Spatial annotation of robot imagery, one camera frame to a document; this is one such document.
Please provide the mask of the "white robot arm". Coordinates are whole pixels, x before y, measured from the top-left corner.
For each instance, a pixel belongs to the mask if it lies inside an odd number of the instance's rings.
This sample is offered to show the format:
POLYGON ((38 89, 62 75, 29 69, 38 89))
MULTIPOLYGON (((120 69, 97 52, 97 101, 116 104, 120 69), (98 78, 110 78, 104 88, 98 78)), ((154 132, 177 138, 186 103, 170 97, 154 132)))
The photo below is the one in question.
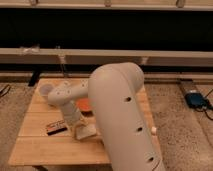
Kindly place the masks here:
POLYGON ((113 171, 165 171, 137 100, 143 83, 137 64, 106 64, 86 82, 55 87, 48 101, 69 117, 75 100, 89 99, 113 171))

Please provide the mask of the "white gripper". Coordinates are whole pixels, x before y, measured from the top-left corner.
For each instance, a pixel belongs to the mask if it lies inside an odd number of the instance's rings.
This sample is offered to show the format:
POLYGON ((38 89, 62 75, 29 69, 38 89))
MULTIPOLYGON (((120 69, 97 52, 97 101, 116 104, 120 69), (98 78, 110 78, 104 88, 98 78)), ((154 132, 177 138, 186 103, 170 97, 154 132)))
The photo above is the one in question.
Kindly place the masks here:
MULTIPOLYGON (((76 106, 76 104, 73 101, 70 101, 66 103, 65 105, 63 105, 61 107, 61 111, 62 111, 64 120, 70 126, 72 137, 76 139, 77 126, 74 124, 81 119, 81 116, 82 116, 81 111, 79 110, 79 108, 76 106)), ((85 119, 81 119, 80 121, 81 121, 81 125, 84 127, 88 126, 89 124, 87 120, 85 119)))

